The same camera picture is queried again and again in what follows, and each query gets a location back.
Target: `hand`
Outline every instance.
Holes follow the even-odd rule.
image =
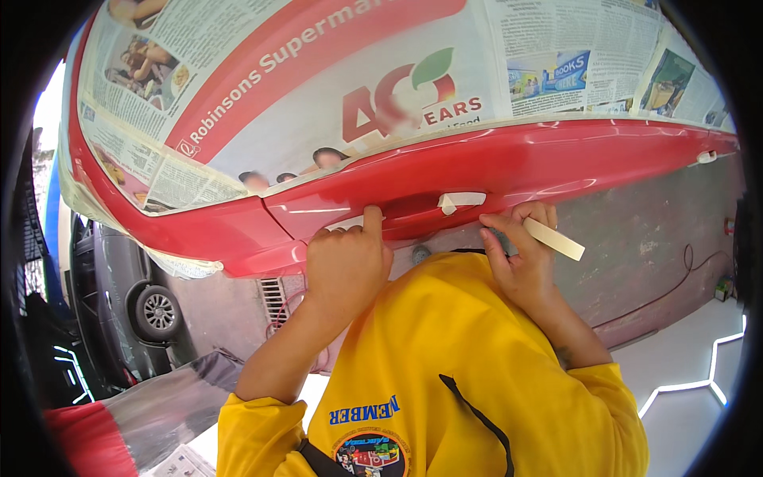
[[[556,207],[540,201],[516,205],[510,216],[498,214],[480,215],[480,222],[506,234],[519,252],[506,258],[498,238],[488,229],[481,229],[493,277],[506,296],[522,308],[533,320],[545,315],[547,305],[559,294],[554,285],[554,250],[538,240],[522,227],[522,221],[532,217],[552,229],[556,229]]]
[[[305,301],[320,310],[332,330],[347,327],[387,283],[393,253],[381,238],[382,211],[369,205],[363,227],[321,229],[307,246]]]

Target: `newspaper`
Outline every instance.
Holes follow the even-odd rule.
[[[111,0],[77,87],[94,156],[149,215],[268,197],[463,128],[734,131],[653,0]]]
[[[657,44],[656,10],[630,0],[485,4],[513,117],[584,109],[628,114]]]
[[[637,114],[734,132],[718,85],[675,28],[666,23],[639,88]]]
[[[153,477],[183,477],[185,475],[214,477],[215,469],[191,447],[180,444],[175,452],[151,472],[151,475]]]

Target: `yellow shirt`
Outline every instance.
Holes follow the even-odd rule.
[[[565,372],[477,253],[442,253],[391,282],[355,320],[307,435],[356,475],[644,475],[649,450],[616,364]],[[217,475],[315,475],[295,451],[306,404],[230,395]]]

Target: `tattoo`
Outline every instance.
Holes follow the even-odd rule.
[[[570,351],[569,348],[566,346],[562,346],[558,350],[554,348],[554,353],[556,353],[556,359],[559,360],[559,365],[564,369],[565,371],[570,366],[570,360],[572,359],[572,351]]]

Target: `drain grate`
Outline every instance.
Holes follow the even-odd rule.
[[[258,279],[257,286],[259,286],[259,295],[265,305],[268,320],[273,324],[273,327],[281,327],[291,315],[285,303],[286,295],[283,282],[280,278]]]

